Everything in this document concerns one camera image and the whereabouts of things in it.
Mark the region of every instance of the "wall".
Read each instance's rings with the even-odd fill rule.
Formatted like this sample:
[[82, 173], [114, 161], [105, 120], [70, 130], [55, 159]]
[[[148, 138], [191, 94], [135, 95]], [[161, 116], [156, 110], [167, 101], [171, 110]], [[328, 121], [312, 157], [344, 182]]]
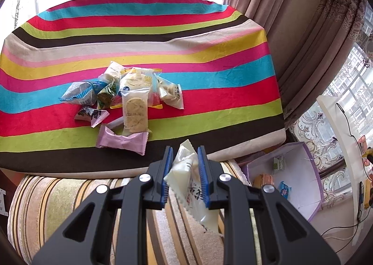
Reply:
[[268, 43], [271, 49], [276, 76], [279, 79], [287, 67], [287, 61], [303, 33], [307, 29], [320, 0], [290, 0], [277, 15], [280, 22], [271, 28]]

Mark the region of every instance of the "table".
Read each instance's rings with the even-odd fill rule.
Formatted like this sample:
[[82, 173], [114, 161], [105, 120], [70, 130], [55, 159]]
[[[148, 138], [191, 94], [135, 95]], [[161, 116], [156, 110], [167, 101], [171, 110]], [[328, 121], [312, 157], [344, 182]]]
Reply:
[[[372, 166], [363, 166], [361, 160], [361, 152], [359, 147], [356, 144], [356, 141], [353, 137], [350, 136], [348, 131], [348, 123], [347, 120], [340, 110], [340, 108], [336, 105], [340, 101], [340, 97], [331, 97], [331, 96], [318, 96], [316, 99], [319, 106], [323, 110], [326, 118], [328, 118], [331, 127], [335, 133], [335, 137], [338, 140], [338, 143], [342, 149], [342, 153], [344, 159], [346, 161], [346, 166], [348, 169], [348, 173], [350, 175], [351, 181], [351, 188], [352, 188], [352, 198], [354, 200], [354, 225], [357, 224], [357, 212], [359, 210], [359, 183], [362, 181], [365, 183], [367, 176], [363, 170], [365, 169], [366, 173], [370, 170]], [[349, 116], [348, 112], [345, 112], [349, 126], [351, 129], [351, 134], [355, 136], [355, 138], [359, 139], [359, 134], [357, 129], [351, 121], [351, 117]], [[364, 210], [362, 213], [362, 218], [365, 218], [367, 215], [368, 210]], [[361, 229], [364, 226], [364, 222], [359, 224], [359, 228], [356, 232], [352, 240], [352, 245], [355, 245], [357, 240], [359, 239], [359, 234]]]

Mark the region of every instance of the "blue wrapper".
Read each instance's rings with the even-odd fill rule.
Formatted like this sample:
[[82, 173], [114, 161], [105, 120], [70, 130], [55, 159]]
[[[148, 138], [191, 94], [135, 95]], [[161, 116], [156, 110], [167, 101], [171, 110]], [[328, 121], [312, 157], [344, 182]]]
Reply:
[[291, 191], [291, 187], [287, 186], [283, 181], [280, 182], [279, 185], [279, 192], [280, 194], [287, 200], [289, 196], [289, 191]]
[[70, 104], [94, 105], [97, 94], [105, 86], [107, 83], [103, 81], [73, 82], [59, 100]]

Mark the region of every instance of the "lime green stripe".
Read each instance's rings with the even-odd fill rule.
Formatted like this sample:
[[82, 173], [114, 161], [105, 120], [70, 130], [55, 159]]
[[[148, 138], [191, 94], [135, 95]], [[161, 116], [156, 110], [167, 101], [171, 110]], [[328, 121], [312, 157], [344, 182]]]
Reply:
[[[281, 100], [262, 105], [223, 109], [189, 116], [149, 120], [149, 141], [179, 138], [282, 113]], [[0, 137], [1, 152], [26, 152], [96, 145], [99, 126], [50, 130], [20, 136]]]
[[166, 34], [180, 31], [186, 31], [190, 29], [197, 29], [200, 27], [206, 27], [216, 24], [223, 24], [236, 20], [238, 16], [242, 15], [238, 11], [234, 11], [232, 15], [227, 18], [198, 22], [194, 24], [182, 24], [182, 25], [171, 25], [171, 26], [154, 26], [154, 27], [86, 27], [81, 29], [65, 29], [62, 31], [41, 31], [33, 27], [28, 22], [21, 25], [21, 27], [30, 35], [39, 39], [59, 39], [72, 36], [83, 36], [83, 35], [113, 35], [113, 34]]

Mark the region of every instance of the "snack package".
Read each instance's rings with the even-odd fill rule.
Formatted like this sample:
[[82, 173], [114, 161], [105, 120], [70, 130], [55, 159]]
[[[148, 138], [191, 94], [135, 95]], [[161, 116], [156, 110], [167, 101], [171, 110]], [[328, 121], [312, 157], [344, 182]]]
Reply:
[[285, 169], [285, 159], [283, 155], [279, 158], [273, 158], [273, 173], [276, 174], [281, 170]]
[[102, 81], [73, 82], [59, 100], [64, 103], [93, 105], [97, 101], [97, 94], [105, 86], [107, 83]]
[[115, 61], [111, 61], [110, 65], [106, 69], [106, 71], [98, 76], [100, 81], [111, 83], [112, 81], [115, 82], [115, 85], [119, 89], [119, 83], [121, 81], [121, 76], [124, 73], [126, 68]]
[[99, 123], [101, 123], [108, 115], [109, 115], [108, 111], [103, 111], [100, 109], [93, 109], [89, 106], [85, 106], [80, 111], [78, 111], [74, 119], [90, 121], [91, 127], [95, 127]]
[[164, 180], [197, 222], [218, 233], [219, 210], [209, 210], [205, 206], [198, 172], [198, 156], [189, 140], [180, 144], [172, 168]]
[[97, 109], [108, 109], [116, 96], [117, 86], [113, 79], [97, 94]]
[[[367, 141], [365, 139], [365, 136], [362, 136], [357, 143], [360, 146], [361, 152], [365, 153], [368, 150]], [[370, 162], [367, 158], [363, 158], [364, 166], [370, 166]]]
[[184, 109], [183, 94], [180, 84], [174, 84], [157, 76], [159, 84], [159, 98], [169, 106]]
[[158, 92], [157, 75], [161, 73], [160, 69], [132, 67], [129, 71], [125, 71], [124, 77], [121, 79], [119, 89], [138, 90], [141, 88], [149, 88], [148, 106], [161, 109], [161, 103]]
[[105, 124], [101, 125], [98, 133], [96, 147], [111, 147], [126, 150], [132, 150], [139, 155], [145, 155], [146, 142], [148, 141], [148, 132], [135, 133], [132, 135], [119, 136], [106, 127]]
[[283, 181], [281, 181], [279, 185], [279, 192], [287, 200], [289, 192], [291, 192], [291, 187], [287, 186]]
[[121, 91], [123, 106], [123, 135], [148, 132], [148, 94], [150, 88]]

